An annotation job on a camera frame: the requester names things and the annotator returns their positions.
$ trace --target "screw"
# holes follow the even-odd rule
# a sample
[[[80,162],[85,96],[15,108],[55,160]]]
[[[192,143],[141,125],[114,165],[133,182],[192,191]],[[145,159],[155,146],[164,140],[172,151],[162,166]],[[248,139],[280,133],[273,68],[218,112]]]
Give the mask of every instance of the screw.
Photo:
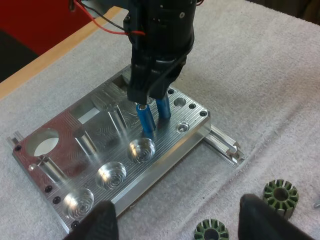
[[[201,112],[200,112],[200,116],[201,116],[201,117],[207,116],[207,112],[206,112],[206,111],[201,111]]]
[[[124,21],[125,22],[129,22],[130,21],[130,16],[129,15],[125,16]]]
[[[79,225],[79,221],[75,220],[71,223],[72,230],[75,229]]]
[[[191,103],[191,104],[189,105],[189,108],[190,108],[190,109],[195,109],[195,108],[196,108],[196,105],[195,105],[194,103]]]
[[[48,186],[45,187],[44,191],[46,193],[50,193],[52,191],[52,189],[53,189],[53,187],[51,185],[48,185]]]
[[[21,145],[17,145],[17,146],[14,148],[14,150],[15,150],[16,152],[20,151],[21,149],[22,149],[22,146],[21,146]]]
[[[53,200],[52,200],[53,204],[58,204],[61,202],[61,197],[56,196]]]

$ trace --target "black object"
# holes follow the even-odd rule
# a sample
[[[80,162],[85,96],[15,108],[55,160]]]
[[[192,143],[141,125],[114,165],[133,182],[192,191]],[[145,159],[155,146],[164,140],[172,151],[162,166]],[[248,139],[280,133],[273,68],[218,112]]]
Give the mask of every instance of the black object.
[[[74,230],[64,240],[119,239],[116,210],[111,201],[98,203],[83,221],[71,225],[71,228]]]
[[[201,112],[200,112],[200,116],[201,116],[201,117],[207,116],[207,112],[206,112],[206,111],[201,111]]]
[[[189,108],[190,108],[190,109],[195,109],[195,108],[196,108],[196,105],[195,105],[194,103],[191,103],[191,104],[189,105]]]
[[[245,194],[240,200],[239,240],[312,240],[260,198]]]
[[[20,150],[21,150],[21,148],[22,148],[22,146],[21,146],[21,145],[17,145],[17,146],[14,148],[14,150],[15,150],[16,152],[18,152],[18,151],[20,151]]]
[[[109,9],[117,6],[129,13],[123,20],[132,44],[130,101],[147,104],[147,95],[163,99],[179,76],[194,44],[193,21],[197,0],[97,0]]]
[[[0,30],[0,83],[37,57],[31,49]]]
[[[44,191],[46,193],[50,193],[52,191],[52,189],[53,189],[53,187],[51,185],[48,185],[48,186],[45,187]]]
[[[61,197],[55,196],[54,199],[52,200],[53,204],[58,204],[61,202]]]
[[[174,93],[175,93],[175,90],[173,90],[173,89],[168,90],[168,94],[174,94]]]
[[[78,227],[79,224],[80,224],[79,221],[74,220],[74,221],[71,223],[71,229],[74,230],[76,227]]]
[[[247,0],[267,8],[301,18],[311,0]]]

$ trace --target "rectangular slot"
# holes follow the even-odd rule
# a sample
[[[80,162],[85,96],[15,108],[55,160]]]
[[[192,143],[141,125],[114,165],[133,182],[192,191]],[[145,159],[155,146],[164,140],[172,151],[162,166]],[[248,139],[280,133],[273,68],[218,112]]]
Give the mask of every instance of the rectangular slot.
[[[92,119],[95,115],[100,113],[91,100],[85,100],[71,112],[72,116],[79,120],[80,123],[84,124]]]
[[[84,123],[88,122],[90,119],[92,119],[98,113],[100,113],[100,111],[94,107],[91,110],[89,110],[88,112],[86,112],[84,115],[79,117],[78,120],[80,123],[84,124]]]

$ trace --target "blue battery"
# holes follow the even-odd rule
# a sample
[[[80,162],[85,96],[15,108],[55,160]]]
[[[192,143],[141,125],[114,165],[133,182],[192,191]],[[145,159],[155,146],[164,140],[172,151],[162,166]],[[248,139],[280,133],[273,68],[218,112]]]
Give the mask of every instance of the blue battery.
[[[136,112],[138,113],[143,131],[145,133],[153,132],[156,129],[156,124],[154,118],[152,117],[149,105],[137,104]]]
[[[169,119],[171,117],[171,111],[168,95],[166,94],[163,99],[157,99],[155,102],[158,108],[159,118]]]

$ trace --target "table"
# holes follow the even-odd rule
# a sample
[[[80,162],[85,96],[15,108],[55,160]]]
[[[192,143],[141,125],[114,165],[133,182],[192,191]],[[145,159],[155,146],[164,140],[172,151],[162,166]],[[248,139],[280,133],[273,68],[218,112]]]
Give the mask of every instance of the table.
[[[120,12],[115,21],[121,21]],[[233,170],[197,145],[118,220],[120,239],[193,239],[207,218],[237,239],[239,201],[273,179],[292,182],[290,221],[320,239],[320,27],[244,0],[206,0],[195,43],[173,84],[211,111],[212,123],[242,146]],[[102,31],[0,101],[0,232],[4,239],[61,239],[65,233],[7,148],[130,63],[126,37]]]

